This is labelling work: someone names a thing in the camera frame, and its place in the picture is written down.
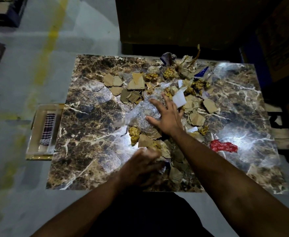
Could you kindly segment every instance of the hand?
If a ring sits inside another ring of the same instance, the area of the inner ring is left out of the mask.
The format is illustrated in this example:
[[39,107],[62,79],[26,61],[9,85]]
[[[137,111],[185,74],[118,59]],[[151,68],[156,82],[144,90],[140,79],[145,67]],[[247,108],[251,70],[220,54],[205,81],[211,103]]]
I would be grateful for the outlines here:
[[170,100],[164,93],[162,96],[166,102],[166,108],[162,105],[161,102],[150,99],[149,101],[158,109],[161,114],[161,120],[156,120],[151,116],[146,116],[146,120],[158,127],[162,130],[165,134],[172,136],[173,133],[177,131],[182,131],[183,126],[181,123],[181,118],[183,116],[184,111],[181,110],[180,113],[177,110],[176,104]]
[[147,186],[157,180],[154,175],[165,165],[164,162],[154,163],[160,157],[160,152],[152,149],[140,148],[118,171],[121,188],[132,185]]

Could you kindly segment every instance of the plaid fabric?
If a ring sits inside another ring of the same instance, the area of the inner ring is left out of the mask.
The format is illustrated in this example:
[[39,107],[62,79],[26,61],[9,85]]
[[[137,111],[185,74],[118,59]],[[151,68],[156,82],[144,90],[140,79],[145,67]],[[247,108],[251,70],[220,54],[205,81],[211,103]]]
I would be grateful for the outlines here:
[[49,113],[46,115],[40,145],[49,146],[55,117],[56,115],[54,113]]

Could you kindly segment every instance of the marble tabletop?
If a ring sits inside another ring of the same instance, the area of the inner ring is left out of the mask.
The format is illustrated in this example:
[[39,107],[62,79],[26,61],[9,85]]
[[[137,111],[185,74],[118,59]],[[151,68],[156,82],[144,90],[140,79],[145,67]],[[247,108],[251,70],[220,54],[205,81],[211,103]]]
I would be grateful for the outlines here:
[[[103,84],[103,75],[124,75],[160,66],[158,58],[78,55],[60,124],[47,189],[86,190],[104,183],[137,149],[132,147],[124,117],[133,105],[123,104]],[[205,116],[213,139],[232,142],[237,153],[219,154],[272,193],[283,193],[286,184],[279,168],[280,158],[252,64],[197,61],[195,68],[209,66],[215,76],[210,99],[218,111]],[[147,191],[202,192],[191,170],[179,184],[163,174]]]

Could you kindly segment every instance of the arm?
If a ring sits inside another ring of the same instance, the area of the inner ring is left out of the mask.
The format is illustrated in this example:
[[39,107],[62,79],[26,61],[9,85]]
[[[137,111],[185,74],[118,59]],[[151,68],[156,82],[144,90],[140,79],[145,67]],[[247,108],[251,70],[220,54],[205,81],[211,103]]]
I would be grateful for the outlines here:
[[147,121],[178,144],[202,186],[240,236],[289,236],[289,209],[216,152],[188,135],[176,105],[165,95],[167,108],[150,101],[161,120]]
[[[57,214],[32,237],[83,236],[125,188],[143,183],[146,180],[145,176],[163,167],[164,163],[153,163],[159,156],[156,151],[139,149],[107,182]],[[154,178],[148,179],[144,185],[154,181]]]

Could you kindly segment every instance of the dark clothing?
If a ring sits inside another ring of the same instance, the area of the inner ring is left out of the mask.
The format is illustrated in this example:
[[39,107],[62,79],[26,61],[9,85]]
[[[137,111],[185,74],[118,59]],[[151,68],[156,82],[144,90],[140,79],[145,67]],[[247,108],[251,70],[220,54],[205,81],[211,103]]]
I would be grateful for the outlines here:
[[196,212],[172,192],[125,193],[95,221],[86,236],[213,237]]

